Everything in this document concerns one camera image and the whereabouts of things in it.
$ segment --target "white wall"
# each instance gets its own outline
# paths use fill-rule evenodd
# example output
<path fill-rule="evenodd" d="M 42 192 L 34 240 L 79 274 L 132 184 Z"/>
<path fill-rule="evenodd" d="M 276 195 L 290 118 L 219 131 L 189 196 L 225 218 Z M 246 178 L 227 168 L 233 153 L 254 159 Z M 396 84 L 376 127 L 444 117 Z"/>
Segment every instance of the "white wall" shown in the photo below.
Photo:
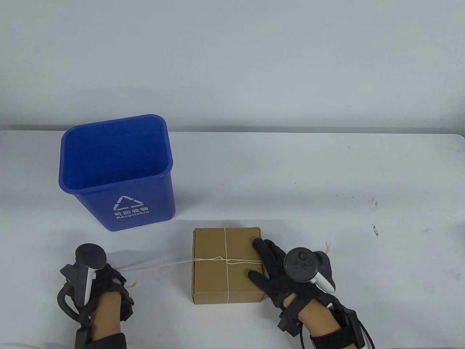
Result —
<path fill-rule="evenodd" d="M 0 8 L 0 124 L 465 126 L 465 1 Z"/>

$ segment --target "recycling symbol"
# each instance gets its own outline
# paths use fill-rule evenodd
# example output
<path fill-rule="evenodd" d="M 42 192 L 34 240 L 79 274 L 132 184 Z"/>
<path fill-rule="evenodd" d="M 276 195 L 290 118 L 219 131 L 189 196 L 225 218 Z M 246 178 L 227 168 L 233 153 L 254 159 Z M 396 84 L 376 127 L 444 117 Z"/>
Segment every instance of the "recycling symbol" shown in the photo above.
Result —
<path fill-rule="evenodd" d="M 120 207 L 120 204 L 121 202 L 123 201 L 123 199 L 127 199 L 129 201 L 132 201 L 134 203 L 134 205 L 132 206 L 127 206 L 127 207 Z M 121 211 L 121 210 L 127 210 L 128 208 L 134 208 L 134 207 L 139 207 L 139 206 L 142 206 L 144 203 L 139 201 L 139 200 L 136 200 L 132 197 L 129 197 L 129 196 L 126 196 L 126 195 L 123 195 L 121 196 L 118 201 L 116 201 L 115 205 L 113 206 L 113 211 Z"/>

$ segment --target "cable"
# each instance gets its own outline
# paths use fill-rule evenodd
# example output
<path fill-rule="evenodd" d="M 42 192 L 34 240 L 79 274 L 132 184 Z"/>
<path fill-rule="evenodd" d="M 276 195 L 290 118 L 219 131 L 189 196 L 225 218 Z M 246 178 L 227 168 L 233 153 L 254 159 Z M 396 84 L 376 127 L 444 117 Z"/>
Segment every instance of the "cable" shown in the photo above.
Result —
<path fill-rule="evenodd" d="M 368 338 L 368 341 L 370 342 L 371 349 L 376 349 L 375 344 L 373 343 L 373 340 L 370 337 L 370 335 L 368 334 L 368 331 L 366 330 L 365 326 L 363 326 L 363 324 L 362 324 L 362 322 L 360 320 L 359 320 L 359 323 L 360 323 L 360 327 L 362 328 L 363 332 L 365 332 L 366 337 Z"/>
<path fill-rule="evenodd" d="M 302 332 L 304 332 L 304 329 L 302 328 L 304 324 L 303 323 L 300 323 L 300 345 L 302 346 L 302 349 L 305 349 L 305 345 L 304 345 L 304 335 L 302 334 Z"/>

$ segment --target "blue recycling bin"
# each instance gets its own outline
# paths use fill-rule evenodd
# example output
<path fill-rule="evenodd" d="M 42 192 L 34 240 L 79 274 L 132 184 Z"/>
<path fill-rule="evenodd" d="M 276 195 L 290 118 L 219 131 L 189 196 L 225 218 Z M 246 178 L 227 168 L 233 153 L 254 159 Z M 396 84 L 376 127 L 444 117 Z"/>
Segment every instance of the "blue recycling bin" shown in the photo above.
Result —
<path fill-rule="evenodd" d="M 79 125 L 61 139 L 60 187 L 110 231 L 174 216 L 173 157 L 158 115 Z"/>

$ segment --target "white table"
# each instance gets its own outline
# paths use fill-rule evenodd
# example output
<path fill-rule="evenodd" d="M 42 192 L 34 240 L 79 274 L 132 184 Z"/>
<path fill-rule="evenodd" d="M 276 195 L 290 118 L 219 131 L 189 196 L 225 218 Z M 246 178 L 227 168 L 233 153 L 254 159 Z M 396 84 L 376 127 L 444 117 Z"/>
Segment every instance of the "white table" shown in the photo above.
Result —
<path fill-rule="evenodd" d="M 379 349 L 464 346 L 461 136 L 170 133 L 175 218 L 112 233 L 60 190 L 62 134 L 0 132 L 4 347 L 72 347 L 77 323 L 55 298 L 81 243 L 115 267 L 154 266 L 190 256 L 195 227 L 249 226 L 284 250 L 330 243 L 336 295 Z M 131 348 L 299 348 L 269 300 L 194 306 L 189 263 L 125 276 Z"/>

